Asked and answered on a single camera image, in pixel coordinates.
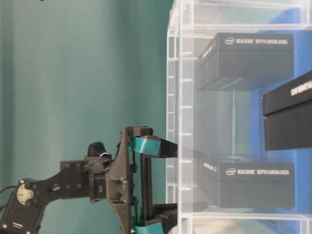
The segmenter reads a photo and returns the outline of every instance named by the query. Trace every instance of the intel logo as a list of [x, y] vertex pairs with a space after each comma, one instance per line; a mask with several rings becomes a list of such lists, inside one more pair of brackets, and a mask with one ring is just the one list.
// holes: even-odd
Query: intel logo
[[235, 42], [235, 38], [226, 38], [224, 43], [227, 45], [232, 45]]
[[225, 172], [228, 176], [233, 176], [236, 173], [236, 169], [235, 168], [229, 168], [226, 170]]

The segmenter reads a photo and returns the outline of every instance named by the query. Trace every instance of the robotic arm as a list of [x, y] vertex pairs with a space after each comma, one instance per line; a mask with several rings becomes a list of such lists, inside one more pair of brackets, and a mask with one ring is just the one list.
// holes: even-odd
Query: robotic arm
[[[152, 203], [151, 158], [177, 156], [177, 145], [153, 136], [149, 127], [122, 128], [114, 160], [101, 142], [89, 146], [84, 160], [62, 161], [60, 172], [46, 180], [24, 178], [11, 193], [0, 222], [1, 234], [38, 234], [45, 207], [57, 199], [106, 199], [120, 220], [123, 234], [168, 233], [177, 225], [177, 205]], [[129, 154], [133, 155], [130, 164]], [[134, 196], [135, 153], [141, 159], [142, 208]], [[134, 218], [131, 207], [135, 207]]]

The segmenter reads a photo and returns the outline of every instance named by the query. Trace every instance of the teal backdrop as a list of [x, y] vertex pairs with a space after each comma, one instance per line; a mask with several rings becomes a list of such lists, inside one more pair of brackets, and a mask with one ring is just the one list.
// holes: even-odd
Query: teal backdrop
[[[115, 154], [122, 126], [149, 125], [165, 137], [171, 6], [172, 0], [0, 1], [1, 187], [22, 177], [46, 179], [59, 161], [83, 158], [93, 141]], [[153, 175], [154, 202], [163, 203], [164, 160], [153, 160]], [[106, 201], [82, 198], [51, 203], [41, 233], [120, 231]]]

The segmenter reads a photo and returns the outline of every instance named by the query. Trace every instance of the transparent plastic container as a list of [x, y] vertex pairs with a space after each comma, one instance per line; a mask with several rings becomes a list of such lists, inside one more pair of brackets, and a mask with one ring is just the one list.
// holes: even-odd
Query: transparent plastic container
[[[175, 0], [167, 31], [166, 114], [167, 139], [179, 154], [167, 159], [166, 198], [178, 203], [178, 233], [312, 233], [312, 149], [266, 151], [261, 99], [312, 70], [310, 8], [309, 0]], [[221, 45], [233, 42], [262, 45], [256, 52]], [[274, 44], [291, 44], [290, 54], [272, 54]], [[221, 162], [237, 160], [264, 169], [288, 163], [293, 180], [227, 184], [212, 176]]]

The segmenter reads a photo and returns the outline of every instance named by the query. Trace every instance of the camera box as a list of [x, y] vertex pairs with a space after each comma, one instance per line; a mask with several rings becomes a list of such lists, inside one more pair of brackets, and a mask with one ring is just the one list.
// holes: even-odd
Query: camera box
[[202, 157], [197, 186], [219, 208], [294, 207], [293, 164], [249, 158]]
[[263, 95], [266, 150], [312, 147], [312, 72]]
[[253, 90], [291, 77], [291, 34], [218, 33], [195, 61], [199, 90]]

